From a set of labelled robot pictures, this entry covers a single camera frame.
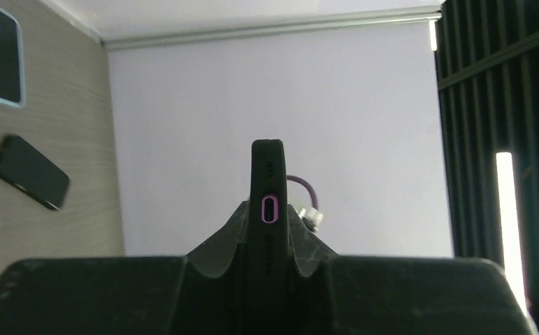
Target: phone mount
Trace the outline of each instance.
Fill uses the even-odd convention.
[[[532,332],[490,262],[338,256],[287,203],[282,142],[259,140],[249,201],[208,240],[182,257],[16,262],[0,334]]]

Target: purple cable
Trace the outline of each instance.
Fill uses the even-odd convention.
[[[315,193],[313,186],[311,186],[311,184],[308,181],[304,180],[301,177],[290,176],[290,175],[286,176],[286,180],[294,181],[297,184],[303,185],[303,187],[307,189],[307,191],[309,192],[309,195],[311,196],[311,206],[314,209],[319,209],[319,201],[317,200],[317,193]]]

